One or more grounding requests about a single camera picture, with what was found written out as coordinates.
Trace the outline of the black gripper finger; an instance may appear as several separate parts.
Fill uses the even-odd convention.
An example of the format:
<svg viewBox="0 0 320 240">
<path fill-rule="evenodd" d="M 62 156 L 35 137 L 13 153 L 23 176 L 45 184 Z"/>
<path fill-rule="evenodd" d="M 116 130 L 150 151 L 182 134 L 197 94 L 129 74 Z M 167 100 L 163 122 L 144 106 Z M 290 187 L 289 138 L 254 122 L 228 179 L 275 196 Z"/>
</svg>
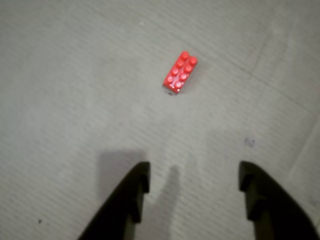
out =
<svg viewBox="0 0 320 240">
<path fill-rule="evenodd" d="M 132 240 L 150 192 L 151 163 L 137 163 L 121 180 L 80 235 L 80 240 Z"/>
<path fill-rule="evenodd" d="M 320 235 L 306 212 L 265 170 L 242 160 L 239 190 L 256 240 L 318 240 Z"/>
</svg>

